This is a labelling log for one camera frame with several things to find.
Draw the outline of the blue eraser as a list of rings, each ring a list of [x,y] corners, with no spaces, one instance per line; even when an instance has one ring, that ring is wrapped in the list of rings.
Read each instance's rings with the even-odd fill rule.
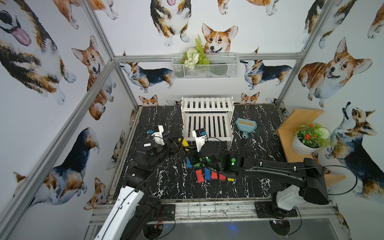
[[[193,165],[191,164],[191,161],[190,161],[190,159],[189,158],[187,158],[187,162],[186,162],[186,168],[187,169],[190,169],[190,168],[192,168],[193,167]]]
[[[207,168],[204,168],[204,170],[205,170],[205,173],[204,173],[205,180],[210,181],[211,180],[211,171]]]

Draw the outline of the red eraser bottom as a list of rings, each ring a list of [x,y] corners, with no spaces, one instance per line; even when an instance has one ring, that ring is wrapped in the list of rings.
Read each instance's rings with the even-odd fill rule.
[[[226,177],[222,174],[219,174],[219,180],[220,181],[226,180]]]
[[[218,174],[216,172],[211,172],[211,179],[212,180],[217,180],[218,179]]]
[[[203,183],[205,181],[205,178],[203,176],[202,170],[196,170],[195,173],[197,176],[198,183]]]

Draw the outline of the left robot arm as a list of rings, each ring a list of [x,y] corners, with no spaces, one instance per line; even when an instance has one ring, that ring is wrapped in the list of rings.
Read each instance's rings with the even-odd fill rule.
[[[166,159],[179,152],[183,140],[152,136],[138,144],[118,198],[96,240],[134,240],[149,222],[165,216],[161,200],[148,193],[148,183]]]

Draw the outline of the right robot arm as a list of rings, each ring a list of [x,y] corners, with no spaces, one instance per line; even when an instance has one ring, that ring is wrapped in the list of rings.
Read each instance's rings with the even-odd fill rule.
[[[282,211],[290,211],[305,202],[315,205],[329,203],[325,176],[313,159],[305,158],[294,163],[263,161],[227,153],[212,142],[190,150],[188,157],[193,165],[202,164],[229,179],[258,177],[289,184],[288,188],[273,195],[275,207]]]

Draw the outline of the white wooden slatted shelf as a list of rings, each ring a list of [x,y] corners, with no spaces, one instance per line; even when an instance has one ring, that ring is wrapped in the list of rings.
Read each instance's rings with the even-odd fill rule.
[[[230,150],[234,139],[234,110],[233,97],[182,98],[183,137],[193,142],[193,131],[205,129],[210,141],[223,141]]]

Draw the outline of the light wooden corner shelf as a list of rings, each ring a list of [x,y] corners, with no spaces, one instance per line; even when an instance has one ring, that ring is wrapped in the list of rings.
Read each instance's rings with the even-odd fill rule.
[[[317,149],[300,142],[297,132],[301,126],[312,123],[323,113],[323,110],[295,109],[274,132],[280,138],[287,162],[303,162],[305,158],[312,158],[312,153]]]

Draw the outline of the light blue hand brush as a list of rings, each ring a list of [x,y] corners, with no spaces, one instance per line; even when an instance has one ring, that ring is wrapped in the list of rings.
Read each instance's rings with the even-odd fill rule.
[[[255,124],[252,121],[240,120],[238,124],[244,133],[251,133],[255,130]]]

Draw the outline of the light blue dustpan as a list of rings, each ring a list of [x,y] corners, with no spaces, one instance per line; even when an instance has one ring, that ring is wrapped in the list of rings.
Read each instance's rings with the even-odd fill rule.
[[[242,138],[248,139],[248,134],[257,128],[257,123],[255,121],[238,118],[236,120],[236,126],[242,132]]]

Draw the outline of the artificial fern with white flowers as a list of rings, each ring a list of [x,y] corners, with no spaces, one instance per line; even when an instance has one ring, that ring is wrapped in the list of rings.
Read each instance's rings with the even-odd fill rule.
[[[184,52],[180,64],[184,65],[189,70],[195,70],[198,66],[210,64],[210,60],[204,52],[202,39],[199,35],[195,39],[195,47],[189,48]]]

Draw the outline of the white potted red flower plant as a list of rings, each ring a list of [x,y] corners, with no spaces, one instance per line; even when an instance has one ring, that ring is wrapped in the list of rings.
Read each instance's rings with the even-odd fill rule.
[[[330,132],[320,124],[308,122],[296,131],[292,143],[293,151],[301,156],[310,155],[330,146]]]

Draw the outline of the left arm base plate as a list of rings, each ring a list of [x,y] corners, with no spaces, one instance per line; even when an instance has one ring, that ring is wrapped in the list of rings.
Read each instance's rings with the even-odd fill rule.
[[[174,221],[176,213],[175,204],[161,204],[154,208],[152,222]]]

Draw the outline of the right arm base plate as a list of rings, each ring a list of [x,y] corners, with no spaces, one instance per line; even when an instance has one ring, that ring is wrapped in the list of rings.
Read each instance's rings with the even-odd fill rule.
[[[297,217],[298,212],[293,208],[290,211],[281,210],[273,205],[272,202],[255,202],[255,210],[259,219],[274,218],[283,220],[286,218]]]

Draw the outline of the aluminium frame post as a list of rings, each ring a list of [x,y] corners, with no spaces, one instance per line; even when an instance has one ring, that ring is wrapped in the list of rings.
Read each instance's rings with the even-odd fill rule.
[[[324,7],[322,9],[322,12],[320,13],[320,16],[314,26],[314,29],[311,34],[309,34],[309,38],[307,42],[304,44],[304,47],[302,49],[301,58],[299,60],[296,60],[296,63],[287,79],[287,82],[285,86],[283,87],[279,97],[277,98],[277,102],[275,103],[276,107],[280,107],[282,102],[284,101],[285,96],[287,95],[295,76],[300,71],[301,67],[306,61],[306,58],[309,56],[309,53],[311,49],[313,48],[314,42],[316,39],[320,36],[321,31],[323,30],[328,18],[332,14],[333,8],[336,5],[336,1],[325,1]]]

